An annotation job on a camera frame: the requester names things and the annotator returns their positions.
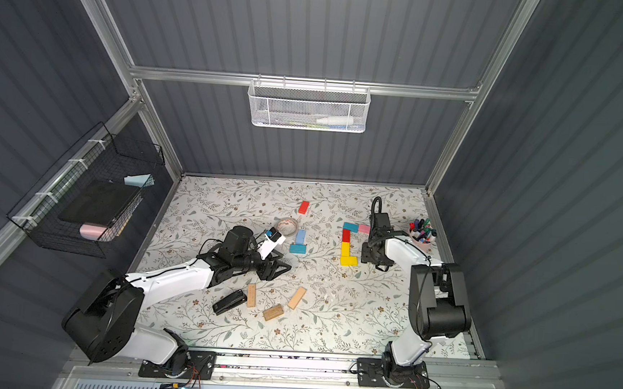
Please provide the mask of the light wooden block slanted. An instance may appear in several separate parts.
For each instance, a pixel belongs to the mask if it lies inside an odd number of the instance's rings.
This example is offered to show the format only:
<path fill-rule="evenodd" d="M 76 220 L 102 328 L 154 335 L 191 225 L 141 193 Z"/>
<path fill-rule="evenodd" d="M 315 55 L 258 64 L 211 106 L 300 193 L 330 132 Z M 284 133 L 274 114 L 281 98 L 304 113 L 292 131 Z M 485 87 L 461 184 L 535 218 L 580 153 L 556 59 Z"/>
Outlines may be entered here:
<path fill-rule="evenodd" d="M 299 289 L 296 290 L 295 294 L 288 302 L 289 309 L 291 310 L 296 309 L 298 305 L 300 304 L 300 302 L 302 301 L 302 299 L 304 298 L 304 296 L 306 295 L 306 293 L 307 293 L 307 290 L 305 288 L 299 287 Z"/>

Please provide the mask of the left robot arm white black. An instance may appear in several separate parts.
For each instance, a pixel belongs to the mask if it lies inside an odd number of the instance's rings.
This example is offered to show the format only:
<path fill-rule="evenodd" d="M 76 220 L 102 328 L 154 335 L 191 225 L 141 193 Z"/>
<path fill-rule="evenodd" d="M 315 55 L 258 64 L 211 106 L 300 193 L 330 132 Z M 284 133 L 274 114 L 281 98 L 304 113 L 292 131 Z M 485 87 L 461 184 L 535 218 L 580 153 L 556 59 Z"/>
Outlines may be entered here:
<path fill-rule="evenodd" d="M 193 369 L 187 343 L 173 330 L 142 325 L 141 310 L 250 272 L 262 281 L 274 280 L 291 269 L 276 250 L 285 241 L 275 227 L 254 235 L 237 225 L 209 251 L 176 266 L 126 275 L 106 270 L 76 301 L 61 326 L 91 363 L 115 356 L 135 358 L 178 378 Z"/>

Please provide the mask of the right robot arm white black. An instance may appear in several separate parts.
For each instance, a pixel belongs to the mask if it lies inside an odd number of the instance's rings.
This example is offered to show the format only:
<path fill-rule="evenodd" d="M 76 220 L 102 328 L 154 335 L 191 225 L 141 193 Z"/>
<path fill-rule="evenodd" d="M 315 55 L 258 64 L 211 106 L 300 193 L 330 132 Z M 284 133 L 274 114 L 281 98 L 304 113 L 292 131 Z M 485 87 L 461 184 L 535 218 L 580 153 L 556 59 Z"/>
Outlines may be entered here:
<path fill-rule="evenodd" d="M 370 233 L 362 261 L 381 272 L 397 266 L 410 279 L 409 327 L 388 342 L 379 359 L 357 359 L 361 387 L 429 389 L 426 355 L 436 342 L 468 332 L 472 324 L 464 274 L 454 263 L 433 260 L 405 232 L 395 229 L 389 214 L 371 211 Z"/>

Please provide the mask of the teal block small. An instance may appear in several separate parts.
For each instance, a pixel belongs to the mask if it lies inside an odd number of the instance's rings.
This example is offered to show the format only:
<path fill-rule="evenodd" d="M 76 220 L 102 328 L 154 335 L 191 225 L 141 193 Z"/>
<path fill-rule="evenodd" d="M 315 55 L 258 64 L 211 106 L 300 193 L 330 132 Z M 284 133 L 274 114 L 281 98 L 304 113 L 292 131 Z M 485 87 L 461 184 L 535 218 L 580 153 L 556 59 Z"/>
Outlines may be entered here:
<path fill-rule="evenodd" d="M 359 226 L 357 224 L 351 224 L 351 222 L 345 222 L 343 224 L 343 229 L 357 233 L 359 231 Z"/>

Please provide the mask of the light wooden block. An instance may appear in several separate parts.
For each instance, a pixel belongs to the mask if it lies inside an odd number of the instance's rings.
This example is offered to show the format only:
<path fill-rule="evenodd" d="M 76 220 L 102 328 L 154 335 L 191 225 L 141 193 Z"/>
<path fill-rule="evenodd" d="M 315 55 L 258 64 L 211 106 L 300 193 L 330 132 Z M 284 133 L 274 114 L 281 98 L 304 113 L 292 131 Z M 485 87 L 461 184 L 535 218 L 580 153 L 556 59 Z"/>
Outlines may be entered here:
<path fill-rule="evenodd" d="M 248 308 L 255 308 L 257 301 L 257 288 L 256 284 L 249 284 L 247 286 L 246 303 Z"/>

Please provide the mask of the yellow block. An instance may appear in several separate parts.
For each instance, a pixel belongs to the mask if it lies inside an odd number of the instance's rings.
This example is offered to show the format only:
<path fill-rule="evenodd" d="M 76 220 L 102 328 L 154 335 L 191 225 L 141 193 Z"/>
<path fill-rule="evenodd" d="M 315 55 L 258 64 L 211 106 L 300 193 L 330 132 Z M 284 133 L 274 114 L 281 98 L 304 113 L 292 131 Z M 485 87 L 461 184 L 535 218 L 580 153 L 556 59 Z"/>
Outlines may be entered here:
<path fill-rule="evenodd" d="M 351 247 L 351 244 L 349 244 L 349 242 L 342 242 L 341 257 L 348 258 L 351 256 L 350 247 Z"/>
<path fill-rule="evenodd" d="M 352 267 L 357 266 L 358 263 L 359 261 L 357 261 L 357 257 L 355 256 L 342 256 L 340 265 L 345 267 Z"/>

